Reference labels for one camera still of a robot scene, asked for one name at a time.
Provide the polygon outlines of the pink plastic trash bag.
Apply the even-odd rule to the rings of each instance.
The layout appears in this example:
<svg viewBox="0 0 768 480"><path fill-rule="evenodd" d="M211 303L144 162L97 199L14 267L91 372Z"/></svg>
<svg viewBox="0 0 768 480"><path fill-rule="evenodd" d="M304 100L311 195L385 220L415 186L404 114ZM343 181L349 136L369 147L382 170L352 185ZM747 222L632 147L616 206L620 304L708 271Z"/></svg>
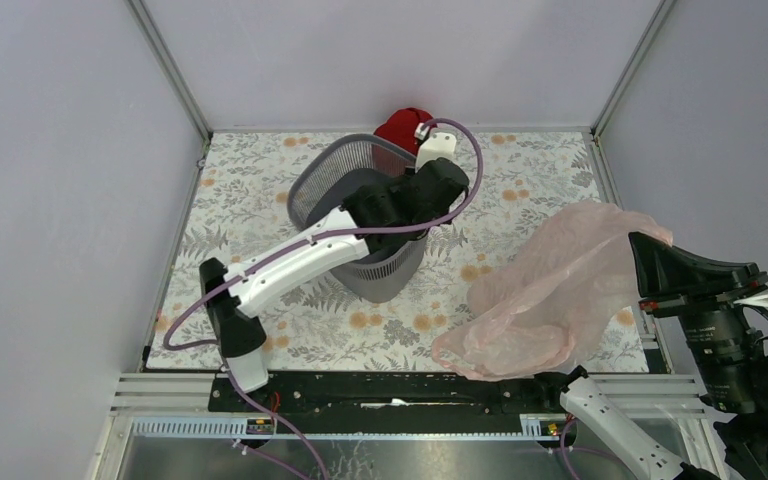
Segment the pink plastic trash bag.
<svg viewBox="0 0 768 480"><path fill-rule="evenodd" d="M472 284L472 319L432 342L432 360L492 382L589 359L610 320L639 298L632 233L673 243L672 231L644 213L593 201L563 207L512 261Z"/></svg>

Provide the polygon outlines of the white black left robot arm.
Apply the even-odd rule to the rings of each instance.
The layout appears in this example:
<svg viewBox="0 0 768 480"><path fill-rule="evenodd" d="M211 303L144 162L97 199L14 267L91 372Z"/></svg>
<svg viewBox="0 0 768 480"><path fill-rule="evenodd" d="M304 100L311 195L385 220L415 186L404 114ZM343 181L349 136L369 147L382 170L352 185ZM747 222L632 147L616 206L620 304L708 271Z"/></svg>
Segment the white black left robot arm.
<svg viewBox="0 0 768 480"><path fill-rule="evenodd" d="M247 263L216 258L199 267L204 305L232 398L248 411L269 401L259 313L273 300L336 267L416 240L450 222L471 196L470 180L438 158L413 173L365 184L296 237Z"/></svg>

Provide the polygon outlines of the grey mesh trash bin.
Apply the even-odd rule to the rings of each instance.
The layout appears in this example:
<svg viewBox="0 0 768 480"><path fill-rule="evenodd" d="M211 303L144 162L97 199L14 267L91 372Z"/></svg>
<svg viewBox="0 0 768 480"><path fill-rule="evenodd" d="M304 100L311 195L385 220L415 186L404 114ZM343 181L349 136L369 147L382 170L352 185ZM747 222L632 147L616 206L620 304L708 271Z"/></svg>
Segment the grey mesh trash bin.
<svg viewBox="0 0 768 480"><path fill-rule="evenodd" d="M287 213L302 231L337 207L358 213L360 227L393 226L399 215L388 189L410 175L416 156L380 137L342 137L305 168L292 184ZM373 303L392 300L419 268L427 243L425 233L399 237L373 246L366 257L330 273L345 287Z"/></svg>

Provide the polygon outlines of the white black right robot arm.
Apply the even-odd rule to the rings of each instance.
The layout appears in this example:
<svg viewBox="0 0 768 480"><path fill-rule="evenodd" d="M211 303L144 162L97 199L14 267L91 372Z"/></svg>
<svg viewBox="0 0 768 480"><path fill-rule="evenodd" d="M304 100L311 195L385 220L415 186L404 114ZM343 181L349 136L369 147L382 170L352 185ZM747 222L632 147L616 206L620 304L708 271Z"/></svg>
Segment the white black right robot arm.
<svg viewBox="0 0 768 480"><path fill-rule="evenodd" d="M640 232L629 243L641 310L679 321L704 386L702 402L729 420L681 422L688 453L679 456L577 367L534 379L537 405L565 416L556 438L565 440L574 425L586 427L639 479L717 479L724 466L745 479L768 479L768 335L746 317L754 311L768 322L768 275L754 263L708 259ZM713 458L713 438L724 444L724 463Z"/></svg>

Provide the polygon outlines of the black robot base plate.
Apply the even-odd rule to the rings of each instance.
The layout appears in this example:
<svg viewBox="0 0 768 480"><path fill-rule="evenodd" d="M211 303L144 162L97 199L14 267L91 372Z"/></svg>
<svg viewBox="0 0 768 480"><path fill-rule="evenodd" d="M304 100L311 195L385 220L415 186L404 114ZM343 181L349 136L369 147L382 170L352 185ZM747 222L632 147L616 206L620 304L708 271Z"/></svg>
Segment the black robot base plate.
<svg viewBox="0 0 768 480"><path fill-rule="evenodd" d="M563 373L494 382L454 373L276 371L248 396L272 413L323 414L329 410L415 408L497 416L559 413Z"/></svg>

